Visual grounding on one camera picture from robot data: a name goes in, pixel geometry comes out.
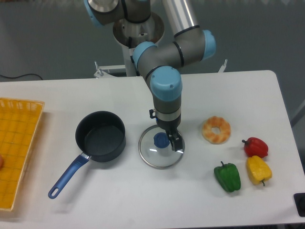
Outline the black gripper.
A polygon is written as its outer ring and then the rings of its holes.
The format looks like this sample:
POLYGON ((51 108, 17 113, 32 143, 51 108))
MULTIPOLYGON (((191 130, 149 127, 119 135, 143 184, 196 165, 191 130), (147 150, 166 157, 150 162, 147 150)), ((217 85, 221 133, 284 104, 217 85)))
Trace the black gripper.
POLYGON ((183 137, 180 134, 180 132, 177 130, 180 122, 181 122, 180 116, 171 121, 164 121, 159 118, 156 118, 157 125, 161 129, 163 129, 166 133, 172 151, 183 150, 183 145, 184 145, 183 137))

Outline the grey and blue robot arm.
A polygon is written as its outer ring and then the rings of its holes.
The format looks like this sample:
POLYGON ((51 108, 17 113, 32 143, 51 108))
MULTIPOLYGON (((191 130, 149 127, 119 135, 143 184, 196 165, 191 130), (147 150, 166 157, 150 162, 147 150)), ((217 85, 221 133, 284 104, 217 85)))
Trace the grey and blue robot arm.
POLYGON ((113 24, 113 34, 124 48, 128 73, 140 75, 149 87, 156 119, 172 145, 183 148, 178 132, 181 121, 182 80, 179 68, 210 58, 216 51, 212 33, 202 30, 189 0, 164 0, 174 40, 159 46, 164 24, 151 10, 148 0, 86 0, 84 5, 94 24, 113 24))

